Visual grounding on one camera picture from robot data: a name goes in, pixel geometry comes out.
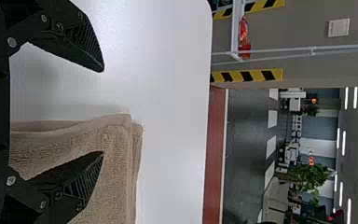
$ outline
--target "ceiling light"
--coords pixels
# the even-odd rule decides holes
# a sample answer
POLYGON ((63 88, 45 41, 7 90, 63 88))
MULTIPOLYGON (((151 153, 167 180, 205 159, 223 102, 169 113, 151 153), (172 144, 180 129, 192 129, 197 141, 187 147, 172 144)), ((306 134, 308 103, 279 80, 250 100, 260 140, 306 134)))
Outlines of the ceiling light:
POLYGON ((357 92, 358 92, 358 88, 355 87, 353 89, 353 109, 357 108, 357 92))
POLYGON ((338 128, 337 129, 337 149, 339 149, 339 137, 341 135, 341 130, 338 128))
POLYGON ((348 199, 348 216, 347 224, 351 224, 351 199, 348 199))
POLYGON ((334 192, 337 192, 338 175, 334 175, 334 192))
POLYGON ((347 144, 347 132, 344 131, 344 133, 342 134, 342 156, 345 156, 345 146, 347 144))
POLYGON ((344 183, 339 183, 339 206, 342 207, 342 193, 344 190, 344 183))
POLYGON ((349 87, 345 88, 345 110, 348 109, 348 95, 349 95, 349 92, 350 92, 350 88, 349 87))

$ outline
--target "hazard tape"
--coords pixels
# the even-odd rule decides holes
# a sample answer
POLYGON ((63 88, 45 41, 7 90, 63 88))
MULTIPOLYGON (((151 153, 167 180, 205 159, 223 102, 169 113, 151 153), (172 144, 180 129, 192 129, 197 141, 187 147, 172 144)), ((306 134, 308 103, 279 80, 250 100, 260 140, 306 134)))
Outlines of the hazard tape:
POLYGON ((284 0, 256 0, 253 3, 246 4, 245 13, 264 11, 276 7, 284 7, 284 0))
POLYGON ((263 82, 282 81, 282 69, 260 69, 212 72, 211 82, 263 82))
POLYGON ((212 18, 214 21, 230 18, 231 16, 232 16, 232 7, 212 13, 212 18))
MULTIPOLYGON (((245 13, 264 11, 276 7, 284 7, 284 0, 256 0, 253 3, 246 4, 245 13)), ((230 18, 231 16, 232 16, 232 7, 212 13, 212 17, 214 21, 230 18)))

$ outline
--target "wall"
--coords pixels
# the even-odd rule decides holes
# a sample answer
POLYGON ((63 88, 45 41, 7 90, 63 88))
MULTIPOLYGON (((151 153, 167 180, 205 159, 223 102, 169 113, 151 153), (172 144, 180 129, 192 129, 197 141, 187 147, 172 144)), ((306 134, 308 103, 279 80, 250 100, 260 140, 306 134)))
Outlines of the wall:
POLYGON ((300 152, 308 154, 312 151, 315 156, 335 158, 336 145, 336 141, 303 137, 300 139, 300 152))
POLYGON ((145 126, 137 223, 202 223, 212 43, 208 3, 73 2, 89 15, 99 37, 104 73, 27 44, 10 58, 11 117, 131 113, 145 126))
MULTIPOLYGON (((358 1, 286 0, 285 2, 285 7, 247 16, 252 49, 358 44, 358 1), (328 38, 328 22, 344 18, 351 18, 350 34, 328 38)), ((217 85, 238 89, 358 85, 358 53, 212 67, 213 71, 260 68, 282 68, 283 82, 217 85)))

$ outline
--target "screw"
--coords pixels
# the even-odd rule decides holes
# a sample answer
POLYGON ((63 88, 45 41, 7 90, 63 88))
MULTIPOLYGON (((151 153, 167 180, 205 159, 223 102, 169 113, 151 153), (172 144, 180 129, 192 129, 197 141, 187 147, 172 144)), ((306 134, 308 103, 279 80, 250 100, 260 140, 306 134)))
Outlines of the screw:
POLYGON ((60 32, 60 33, 63 32, 63 26, 60 22, 57 22, 56 28, 57 28, 58 32, 60 32))
POLYGON ((83 204, 82 203, 78 203, 76 206, 76 211, 80 212, 81 210, 83 210, 83 204))
POLYGON ((42 202, 40 203, 40 209, 45 209, 47 205, 48 205, 48 202, 42 201, 42 202))
POLYGON ((11 47, 11 48, 16 48, 17 47, 17 41, 16 41, 16 39, 14 39, 13 37, 9 37, 8 39, 7 39, 7 43, 8 43, 8 45, 11 47))
POLYGON ((55 201, 59 201, 61 198, 62 198, 62 192, 57 191, 57 192, 55 193, 54 200, 55 200, 55 201))
POLYGON ((83 13, 82 12, 77 12, 77 16, 79 19, 83 20, 83 13))
POLYGON ((46 15, 42 15, 40 17, 42 18, 42 22, 47 22, 48 21, 48 17, 46 15))
POLYGON ((7 178, 7 185, 13 186, 16 183, 16 176, 12 175, 10 177, 7 178))

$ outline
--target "floor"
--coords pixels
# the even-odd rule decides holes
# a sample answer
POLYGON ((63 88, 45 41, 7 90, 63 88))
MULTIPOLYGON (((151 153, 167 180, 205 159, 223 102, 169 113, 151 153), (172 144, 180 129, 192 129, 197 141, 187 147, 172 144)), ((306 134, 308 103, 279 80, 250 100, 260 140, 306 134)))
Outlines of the floor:
POLYGON ((211 87, 206 143, 203 224, 217 224, 221 219, 226 118, 227 90, 211 87))
POLYGON ((335 192, 335 208, 343 209, 346 218, 351 199, 351 223, 358 223, 358 101, 353 108, 354 88, 349 88, 348 109, 345 105, 345 89, 341 90, 342 109, 339 113, 340 138, 337 150, 337 191, 335 192), (342 155, 345 142, 345 154, 342 155), (340 203, 340 183, 342 182, 342 201, 340 203))
POLYGON ((72 2, 93 24, 105 71, 96 74, 26 44, 10 58, 11 118, 130 113, 145 126, 137 223, 201 223, 212 45, 208 2, 72 2))
POLYGON ((230 90, 228 95, 223 223, 242 224, 260 215, 271 179, 266 172, 274 170, 275 149, 286 137, 287 113, 279 111, 268 90, 230 90), (271 111, 278 120, 269 128, 271 111))

